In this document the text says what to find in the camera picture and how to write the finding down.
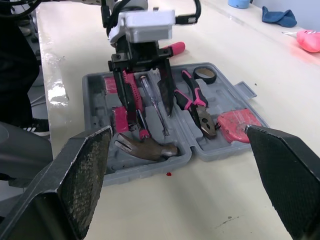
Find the white table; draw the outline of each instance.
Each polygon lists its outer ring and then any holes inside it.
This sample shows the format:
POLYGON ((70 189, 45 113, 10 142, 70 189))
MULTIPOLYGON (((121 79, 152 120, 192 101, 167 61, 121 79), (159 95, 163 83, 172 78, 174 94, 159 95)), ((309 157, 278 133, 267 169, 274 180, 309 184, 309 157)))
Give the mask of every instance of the white table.
MULTIPOLYGON (((191 13, 191 0, 151 0, 150 5, 191 13)), ((320 54, 301 50, 288 31, 261 22, 261 9, 236 9, 227 0, 202 0, 193 26, 176 26, 168 43, 187 51, 171 64, 211 62, 232 84, 245 81, 258 95, 250 103, 275 129, 301 137, 320 155, 320 54)), ((84 130, 82 77, 105 72, 114 49, 100 8, 42 3, 37 10, 53 152, 84 130)), ((104 187, 87 240, 289 240, 262 186, 252 152, 190 163, 104 187)))

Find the tape roll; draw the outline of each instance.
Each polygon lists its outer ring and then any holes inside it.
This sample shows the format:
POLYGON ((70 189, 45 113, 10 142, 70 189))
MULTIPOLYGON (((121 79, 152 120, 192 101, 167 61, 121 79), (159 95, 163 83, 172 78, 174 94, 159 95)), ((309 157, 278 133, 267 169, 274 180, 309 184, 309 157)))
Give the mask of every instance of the tape roll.
POLYGON ((200 66, 193 71, 193 78, 202 79, 206 84, 213 84, 217 79, 217 74, 208 67, 200 66))

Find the hammer head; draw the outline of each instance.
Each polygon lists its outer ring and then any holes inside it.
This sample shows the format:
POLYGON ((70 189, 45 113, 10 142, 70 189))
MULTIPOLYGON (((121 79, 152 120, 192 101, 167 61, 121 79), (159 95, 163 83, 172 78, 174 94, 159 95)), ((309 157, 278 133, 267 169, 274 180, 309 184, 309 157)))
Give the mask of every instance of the hammer head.
POLYGON ((168 159, 177 156, 179 152, 178 148, 171 143, 161 145, 151 137, 144 138, 139 142, 122 133, 119 133, 114 144, 127 154, 151 161, 159 161, 161 157, 168 159))

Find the black pants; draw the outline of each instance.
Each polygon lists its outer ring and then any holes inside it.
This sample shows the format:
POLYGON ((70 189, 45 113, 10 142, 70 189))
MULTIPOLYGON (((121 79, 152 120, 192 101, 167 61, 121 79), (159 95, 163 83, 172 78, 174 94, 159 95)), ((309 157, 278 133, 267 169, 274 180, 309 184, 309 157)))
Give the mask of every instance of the black pants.
MULTIPOLYGON (((10 8, 0 3, 0 13, 10 8)), ((39 74, 36 56, 17 24, 0 19, 0 122, 24 127, 32 120, 28 91, 39 74)))

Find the black shoe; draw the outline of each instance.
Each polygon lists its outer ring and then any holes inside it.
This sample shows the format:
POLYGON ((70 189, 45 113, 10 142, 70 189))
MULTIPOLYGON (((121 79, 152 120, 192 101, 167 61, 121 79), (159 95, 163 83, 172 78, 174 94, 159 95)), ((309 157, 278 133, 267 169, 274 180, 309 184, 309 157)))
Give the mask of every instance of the black shoe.
POLYGON ((50 135, 48 119, 32 118, 32 122, 30 124, 25 125, 21 128, 30 133, 37 134, 41 137, 50 135))

